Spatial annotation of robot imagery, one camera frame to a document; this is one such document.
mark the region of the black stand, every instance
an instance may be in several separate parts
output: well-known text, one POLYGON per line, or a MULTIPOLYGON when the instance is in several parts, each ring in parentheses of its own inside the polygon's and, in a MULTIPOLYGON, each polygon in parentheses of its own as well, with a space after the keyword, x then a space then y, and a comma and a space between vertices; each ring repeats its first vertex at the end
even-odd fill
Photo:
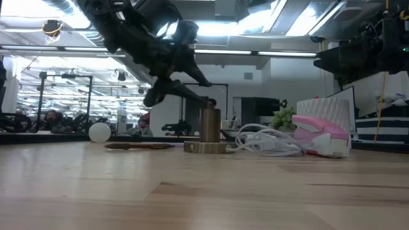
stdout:
POLYGON ((40 99, 38 101, 38 111, 37 111, 37 125, 35 132, 38 132, 40 128, 39 124, 41 123, 41 107, 43 105, 43 94, 44 94, 44 83, 47 77, 61 77, 62 79, 75 79, 76 77, 87 77, 89 78, 89 86, 88 86, 88 103, 87 103, 87 119, 86 119, 86 127, 85 132, 88 133, 88 122, 89 122, 89 107, 91 105, 91 92, 92 92, 92 83, 94 77, 92 75, 74 75, 74 74, 63 74, 63 75, 47 75, 47 72, 41 72, 41 86, 40 86, 40 99))

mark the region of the metal pole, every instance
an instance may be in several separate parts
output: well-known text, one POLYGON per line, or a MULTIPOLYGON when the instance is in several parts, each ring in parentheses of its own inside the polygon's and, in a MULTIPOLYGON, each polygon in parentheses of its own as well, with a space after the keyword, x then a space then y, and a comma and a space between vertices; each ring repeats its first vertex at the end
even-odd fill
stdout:
POLYGON ((45 79, 47 78, 47 72, 41 72, 40 73, 40 78, 41 78, 41 86, 40 86, 40 99, 38 101, 38 111, 37 111, 37 122, 36 122, 36 132, 40 129, 40 124, 41 124, 41 107, 43 105, 43 94, 44 94, 44 82, 45 79))
POLYGON ((92 92, 92 82, 93 82, 93 76, 89 76, 89 87, 88 87, 88 103, 87 103, 87 120, 85 122, 85 133, 88 133, 89 130, 89 108, 91 107, 91 92, 92 92))
POLYGON ((228 114, 229 114, 228 112, 229 111, 229 84, 226 84, 225 87, 226 87, 226 121, 227 121, 228 114))

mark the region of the wire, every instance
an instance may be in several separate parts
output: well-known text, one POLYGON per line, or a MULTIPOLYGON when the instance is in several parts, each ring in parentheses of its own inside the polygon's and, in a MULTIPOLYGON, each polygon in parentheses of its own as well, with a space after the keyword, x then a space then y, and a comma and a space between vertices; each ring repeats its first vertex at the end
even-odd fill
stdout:
POLYGON ((383 76, 383 86, 382 86, 382 93, 381 93, 381 106, 379 108, 379 119, 378 119, 378 126, 376 127, 376 133, 375 133, 375 138, 374 142, 376 143, 377 138, 378 138, 378 132, 379 132, 379 127, 381 126, 381 118, 382 118, 382 103, 383 103, 383 96, 385 94, 385 85, 386 85, 386 76, 387 72, 385 72, 385 75, 383 76))
POLYGON ((43 32, 44 32, 45 34, 48 34, 48 35, 54 34, 54 35, 55 35, 58 31, 60 31, 60 30, 63 28, 63 26, 64 26, 64 23, 61 23, 61 25, 59 26, 58 29, 56 29, 56 30, 54 30, 54 31, 47 32, 47 31, 44 30, 45 24, 43 24, 43 26, 41 27, 41 29, 43 30, 43 32))
POLYGON ((306 148, 290 135, 259 124, 243 126, 236 136, 236 145, 237 148, 227 147, 226 151, 249 150, 261 152, 269 157, 286 157, 304 154, 306 148), (243 132, 245 128, 249 127, 261 128, 261 130, 258 132, 243 132))

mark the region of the white cable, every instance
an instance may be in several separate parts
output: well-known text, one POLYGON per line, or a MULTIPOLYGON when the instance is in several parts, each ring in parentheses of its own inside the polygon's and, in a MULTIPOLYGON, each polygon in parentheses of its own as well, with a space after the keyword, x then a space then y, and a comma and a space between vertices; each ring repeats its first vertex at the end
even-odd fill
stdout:
POLYGON ((229 148, 228 152, 234 152, 237 150, 248 150, 262 152, 262 154, 271 157, 285 157, 291 155, 299 155, 305 153, 305 146, 297 142, 296 139, 290 135, 270 128, 265 125, 248 124, 243 126, 236 136, 237 148, 229 148), (243 132, 245 128, 257 127, 261 130, 258 132, 243 132), (263 149, 266 144, 273 144, 274 148, 263 149))

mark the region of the desk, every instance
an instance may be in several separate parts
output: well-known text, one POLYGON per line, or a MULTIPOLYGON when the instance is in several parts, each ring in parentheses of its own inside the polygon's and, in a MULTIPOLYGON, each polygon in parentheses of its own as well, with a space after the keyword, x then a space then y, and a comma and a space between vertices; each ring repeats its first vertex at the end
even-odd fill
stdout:
POLYGON ((30 229, 409 229, 409 155, 271 158, 0 146, 0 226, 30 229))

